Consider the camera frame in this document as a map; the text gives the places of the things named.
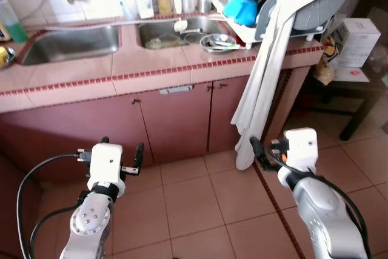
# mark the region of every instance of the pink tiled countertop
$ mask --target pink tiled countertop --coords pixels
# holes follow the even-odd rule
[[[135,25],[121,26],[119,50],[111,55],[22,66],[0,72],[0,113],[249,75],[259,45],[211,55],[199,45],[147,50]],[[17,53],[20,44],[10,44]],[[292,38],[283,68],[311,66],[323,46]]]

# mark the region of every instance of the stainless steel sink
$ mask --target stainless steel sink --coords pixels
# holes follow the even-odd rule
[[[48,32],[34,40],[21,64],[35,65],[108,55],[119,49],[118,35],[119,27],[114,26]]]
[[[212,21],[207,19],[205,16],[197,16],[192,18],[187,18],[187,29],[201,29],[203,33],[224,33],[225,31],[219,26],[217,21]],[[164,22],[154,22],[150,24],[141,24],[138,26],[140,43],[144,48],[149,49],[149,42],[152,39],[160,38],[165,35],[173,35],[180,38],[179,42],[176,42],[170,47],[178,47],[181,45],[188,45],[185,42],[184,38],[186,33],[180,34],[180,32],[174,31],[174,23],[176,21],[164,21]]]

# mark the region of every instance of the white box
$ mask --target white box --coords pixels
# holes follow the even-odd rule
[[[338,46],[338,62],[344,67],[362,67],[380,32],[369,18],[345,18],[333,32]]]

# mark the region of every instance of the cabinet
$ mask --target cabinet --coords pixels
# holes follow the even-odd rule
[[[0,151],[22,170],[78,148],[91,149],[103,136],[123,146],[130,165],[143,142],[144,166],[232,149],[239,139],[230,124],[248,76],[194,84],[187,92],[159,90],[62,104],[0,115]],[[67,183],[84,178],[73,158],[37,172],[39,181]]]
[[[24,174],[0,153],[0,189],[3,201],[0,208],[1,232],[0,258],[22,258],[16,221],[16,197]],[[29,236],[36,223],[41,190],[38,184],[30,180],[22,197],[22,217],[25,236]]]
[[[81,103],[25,110],[0,115],[0,149],[24,171],[60,153],[91,149],[103,136],[123,146],[123,162],[130,165],[143,142],[144,165],[152,164],[137,95],[117,96]],[[47,165],[36,174],[39,181],[64,183],[85,176],[85,165],[74,158]]]
[[[233,114],[244,92],[249,76],[213,82],[212,112],[209,127],[209,152],[233,149],[240,135],[231,125]]]
[[[155,162],[204,155],[207,150],[212,83],[195,84],[188,92],[139,94]]]

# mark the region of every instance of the sponge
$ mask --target sponge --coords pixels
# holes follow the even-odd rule
[[[0,47],[0,67],[5,65],[5,58],[8,57],[8,52],[4,47]]]

